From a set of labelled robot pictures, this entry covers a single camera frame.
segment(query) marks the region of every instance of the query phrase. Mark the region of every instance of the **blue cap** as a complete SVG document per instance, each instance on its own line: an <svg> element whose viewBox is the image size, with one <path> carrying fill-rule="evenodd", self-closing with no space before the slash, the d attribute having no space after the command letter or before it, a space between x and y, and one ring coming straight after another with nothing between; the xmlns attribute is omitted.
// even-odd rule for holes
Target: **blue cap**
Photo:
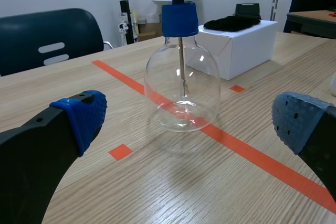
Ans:
<svg viewBox="0 0 336 224"><path fill-rule="evenodd" d="M195 3L162 6L162 34L164 37L189 37L198 34Z"/></svg>

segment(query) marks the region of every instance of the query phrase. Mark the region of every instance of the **wooden table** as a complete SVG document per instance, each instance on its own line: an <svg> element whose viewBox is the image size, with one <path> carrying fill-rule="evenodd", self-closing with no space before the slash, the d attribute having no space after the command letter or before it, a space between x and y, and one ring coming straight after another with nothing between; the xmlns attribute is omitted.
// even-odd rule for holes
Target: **wooden table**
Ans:
<svg viewBox="0 0 336 224"><path fill-rule="evenodd" d="M287 20L301 25L297 32L336 39L336 17L328 10L313 10L309 12L293 12L287 14Z"/></svg>
<svg viewBox="0 0 336 224"><path fill-rule="evenodd" d="M142 94L91 63L143 83L146 62L162 44L152 39L0 78L1 131L83 90L108 99L102 131L64 176L43 223L336 223L336 204L271 121L282 91L336 103L329 91L336 41L278 34L271 61L222 81L221 112L207 134L156 127ZM214 140L211 129L222 135ZM109 151L121 144L133 152L117 161Z"/></svg>

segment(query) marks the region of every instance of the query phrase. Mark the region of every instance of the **glass bottle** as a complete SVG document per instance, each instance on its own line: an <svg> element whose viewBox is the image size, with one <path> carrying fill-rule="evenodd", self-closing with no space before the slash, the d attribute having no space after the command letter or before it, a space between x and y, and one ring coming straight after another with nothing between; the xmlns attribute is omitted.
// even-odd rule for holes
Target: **glass bottle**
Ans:
<svg viewBox="0 0 336 224"><path fill-rule="evenodd" d="M195 39L195 4L180 1L162 7L165 44L147 63L145 99L156 124L169 131L189 132L216 117L221 85L216 60Z"/></svg>

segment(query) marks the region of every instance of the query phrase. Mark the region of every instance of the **white box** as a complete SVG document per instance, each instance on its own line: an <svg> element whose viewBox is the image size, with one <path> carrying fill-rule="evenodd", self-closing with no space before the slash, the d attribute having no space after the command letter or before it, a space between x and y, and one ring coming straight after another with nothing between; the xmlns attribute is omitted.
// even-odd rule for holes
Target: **white box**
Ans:
<svg viewBox="0 0 336 224"><path fill-rule="evenodd" d="M272 57L277 22L262 20L258 25L233 33L203 26L199 30L198 44L217 58L221 78L230 80Z"/></svg>

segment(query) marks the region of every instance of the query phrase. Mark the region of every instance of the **black cloth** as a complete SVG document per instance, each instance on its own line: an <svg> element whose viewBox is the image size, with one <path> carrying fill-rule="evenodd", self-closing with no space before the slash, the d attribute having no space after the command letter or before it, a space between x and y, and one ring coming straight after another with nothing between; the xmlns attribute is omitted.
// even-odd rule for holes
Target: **black cloth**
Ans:
<svg viewBox="0 0 336 224"><path fill-rule="evenodd" d="M228 16L204 24L204 28L217 31L240 31L258 25L259 18Z"/></svg>

